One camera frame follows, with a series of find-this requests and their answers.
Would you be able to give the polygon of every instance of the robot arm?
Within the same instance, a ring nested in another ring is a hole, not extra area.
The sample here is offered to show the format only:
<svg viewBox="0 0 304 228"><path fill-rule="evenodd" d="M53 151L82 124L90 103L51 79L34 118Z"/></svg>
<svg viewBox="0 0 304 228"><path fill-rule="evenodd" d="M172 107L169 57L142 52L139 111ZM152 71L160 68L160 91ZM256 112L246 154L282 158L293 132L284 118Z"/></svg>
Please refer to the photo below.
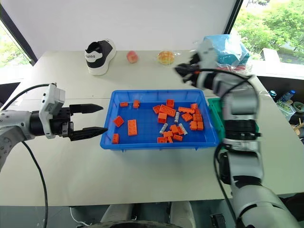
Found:
<svg viewBox="0 0 304 228"><path fill-rule="evenodd" d="M65 91L50 84L43 94L39 111L0 111L0 171L11 149L19 142L45 135L69 137L71 141L88 139L107 131L107 128L88 127L74 131L71 116L74 113L93 113L102 110L95 104L74 104L62 108Z"/></svg>
<svg viewBox="0 0 304 228"><path fill-rule="evenodd" d="M216 54L210 43L203 42L191 62L175 70L184 82L211 89L221 97L225 138L216 149L215 160L219 162L219 183L231 186L236 227L299 228L282 201L261 184L264 171L256 132L259 100L254 87L246 76L208 69L212 67L216 67Z"/></svg>

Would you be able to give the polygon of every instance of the green foliage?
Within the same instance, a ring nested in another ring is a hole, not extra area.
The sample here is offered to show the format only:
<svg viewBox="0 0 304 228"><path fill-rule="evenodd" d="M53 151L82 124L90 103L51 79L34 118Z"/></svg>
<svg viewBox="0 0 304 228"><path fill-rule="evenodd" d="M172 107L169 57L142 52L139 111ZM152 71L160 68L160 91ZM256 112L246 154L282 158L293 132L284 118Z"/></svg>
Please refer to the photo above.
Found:
<svg viewBox="0 0 304 228"><path fill-rule="evenodd" d="M252 55L263 48L280 50L290 44L294 51L289 53L300 59L304 56L304 0L278 2L272 0L264 10L256 13L242 8L234 29Z"/></svg>
<svg viewBox="0 0 304 228"><path fill-rule="evenodd" d="M29 64L29 61L0 27L0 67L20 64Z"/></svg>

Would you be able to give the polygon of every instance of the green plastic tray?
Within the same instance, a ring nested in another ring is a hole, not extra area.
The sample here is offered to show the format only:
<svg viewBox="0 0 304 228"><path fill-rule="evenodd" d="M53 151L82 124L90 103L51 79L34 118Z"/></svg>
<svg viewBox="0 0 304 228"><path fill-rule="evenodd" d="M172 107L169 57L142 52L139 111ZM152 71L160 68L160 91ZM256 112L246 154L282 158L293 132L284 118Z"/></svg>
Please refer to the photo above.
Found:
<svg viewBox="0 0 304 228"><path fill-rule="evenodd" d="M223 113L222 113L222 103L220 98L209 98L209 110L211 119L213 121L214 127L218 134L219 141L222 141L225 138L225 127L224 127L224 120L223 120ZM259 131L259 127L256 124L256 132Z"/></svg>

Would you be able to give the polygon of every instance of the apple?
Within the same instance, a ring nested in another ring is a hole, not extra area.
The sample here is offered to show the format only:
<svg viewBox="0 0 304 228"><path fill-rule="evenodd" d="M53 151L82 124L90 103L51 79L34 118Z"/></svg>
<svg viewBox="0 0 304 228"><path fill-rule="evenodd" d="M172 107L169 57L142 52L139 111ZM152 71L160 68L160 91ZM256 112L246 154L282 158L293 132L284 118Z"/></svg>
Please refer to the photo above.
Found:
<svg viewBox="0 0 304 228"><path fill-rule="evenodd" d="M127 54L127 60L129 63L136 63L138 60L138 56L135 51L129 51Z"/></svg>

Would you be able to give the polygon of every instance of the sneaker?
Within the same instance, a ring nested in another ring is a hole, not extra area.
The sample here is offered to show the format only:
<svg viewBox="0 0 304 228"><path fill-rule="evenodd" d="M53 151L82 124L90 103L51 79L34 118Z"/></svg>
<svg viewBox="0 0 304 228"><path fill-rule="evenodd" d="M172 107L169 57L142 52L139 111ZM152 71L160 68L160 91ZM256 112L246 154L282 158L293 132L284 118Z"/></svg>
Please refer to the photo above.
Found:
<svg viewBox="0 0 304 228"><path fill-rule="evenodd" d="M109 67L109 62L116 54L114 42L105 39L93 42L85 50L85 60L91 75L104 75Z"/></svg>

